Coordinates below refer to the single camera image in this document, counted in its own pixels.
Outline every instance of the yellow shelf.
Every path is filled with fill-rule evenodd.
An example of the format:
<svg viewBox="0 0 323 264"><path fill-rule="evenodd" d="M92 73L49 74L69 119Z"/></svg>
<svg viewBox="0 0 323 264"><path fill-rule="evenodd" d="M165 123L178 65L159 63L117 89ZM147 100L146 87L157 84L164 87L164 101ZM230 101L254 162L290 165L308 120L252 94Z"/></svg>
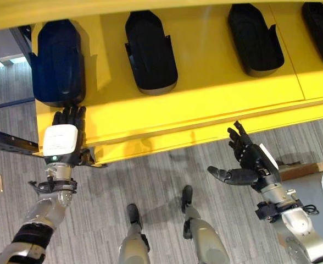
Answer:
<svg viewBox="0 0 323 264"><path fill-rule="evenodd" d="M254 0L252 3L269 2ZM0 0L0 29L132 10L243 3L241 0Z"/></svg>
<svg viewBox="0 0 323 264"><path fill-rule="evenodd" d="M268 25L275 23L268 4L256 6ZM179 71L174 90L157 97L141 94L133 79L124 46L129 13L73 19L85 56L87 146L221 123L263 107L300 105L304 96L284 47L286 62L275 73L253 78L243 72L226 21L230 7L155 11L171 35ZM34 49L41 26L34 28ZM36 102L40 146L55 110Z"/></svg>
<svg viewBox="0 0 323 264"><path fill-rule="evenodd" d="M323 104L239 120L248 133L254 133L322 118ZM97 146L95 148L96 165L226 139L229 137L227 128L232 126L233 121L160 136L127 140L118 144Z"/></svg>
<svg viewBox="0 0 323 264"><path fill-rule="evenodd" d="M305 44L311 40L302 33L302 4L291 5L255 4L268 26L277 24L285 57L264 78L241 68L227 24L231 5L153 10L171 35L179 72L174 90L156 97L140 93L133 79L124 46L129 12L71 19L85 57L85 146L95 147L97 165L224 139L234 120L251 133L323 118L323 62ZM42 27L32 32L34 52ZM40 148L57 110L36 101Z"/></svg>
<svg viewBox="0 0 323 264"><path fill-rule="evenodd" d="M323 97L323 60L302 16L301 3L270 4L304 98Z"/></svg>

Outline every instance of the metal bracket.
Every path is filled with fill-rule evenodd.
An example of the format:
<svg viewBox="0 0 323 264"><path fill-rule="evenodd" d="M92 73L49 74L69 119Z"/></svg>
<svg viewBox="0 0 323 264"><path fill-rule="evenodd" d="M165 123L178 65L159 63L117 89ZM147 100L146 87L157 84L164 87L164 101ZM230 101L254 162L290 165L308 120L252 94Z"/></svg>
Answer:
<svg viewBox="0 0 323 264"><path fill-rule="evenodd" d="M38 152L38 144L0 132L0 150L31 155Z"/></svg>

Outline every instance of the silver robotic forearm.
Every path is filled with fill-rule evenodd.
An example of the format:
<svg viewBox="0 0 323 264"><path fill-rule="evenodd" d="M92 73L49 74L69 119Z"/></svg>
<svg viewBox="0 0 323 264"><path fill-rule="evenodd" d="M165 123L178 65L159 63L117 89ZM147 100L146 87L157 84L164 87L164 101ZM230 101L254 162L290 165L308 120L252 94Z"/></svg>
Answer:
<svg viewBox="0 0 323 264"><path fill-rule="evenodd" d="M71 179L71 166L65 163L51 163L47 168L48 182L37 187L36 204L28 211L24 223L13 242L0 255L0 264L42 263L46 247L53 232L65 216L75 193L76 183Z"/></svg>
<svg viewBox="0 0 323 264"><path fill-rule="evenodd" d="M261 189L268 204L274 204L282 212L271 220L282 246L297 264L323 264L323 239L315 231L309 215L297 204L296 191L285 191L280 183Z"/></svg>

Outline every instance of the robotic arm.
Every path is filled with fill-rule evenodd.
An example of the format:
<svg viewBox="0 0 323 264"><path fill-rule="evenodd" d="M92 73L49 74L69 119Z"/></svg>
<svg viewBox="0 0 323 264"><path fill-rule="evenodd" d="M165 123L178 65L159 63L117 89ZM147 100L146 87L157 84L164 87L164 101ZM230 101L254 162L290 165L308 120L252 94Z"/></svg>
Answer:
<svg viewBox="0 0 323 264"><path fill-rule="evenodd" d="M30 181L38 200L27 213L12 243L0 255L0 264L41 264L46 247L65 216L77 182L71 170L82 161L80 149L85 131L85 107L57 112L47 128L43 154L47 164L47 181Z"/></svg>
<svg viewBox="0 0 323 264"><path fill-rule="evenodd" d="M208 167L218 180L231 185L250 185L261 193L264 201L258 204L259 219L267 219L276 229L283 246L297 264L323 264L323 239L314 230L307 206L296 197L296 191L284 190L279 167L263 144L253 144L243 126L234 124L239 134L229 128L235 158L241 169L229 171Z"/></svg>

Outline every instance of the black cable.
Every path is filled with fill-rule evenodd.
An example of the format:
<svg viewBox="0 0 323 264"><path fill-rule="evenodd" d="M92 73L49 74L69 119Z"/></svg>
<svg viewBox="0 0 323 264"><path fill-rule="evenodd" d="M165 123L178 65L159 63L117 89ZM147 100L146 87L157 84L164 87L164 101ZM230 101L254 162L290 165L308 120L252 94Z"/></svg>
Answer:
<svg viewBox="0 0 323 264"><path fill-rule="evenodd" d="M305 205L302 207L302 209L304 210L304 212L306 212L308 215L318 215L319 214L319 210L316 208L315 205Z"/></svg>

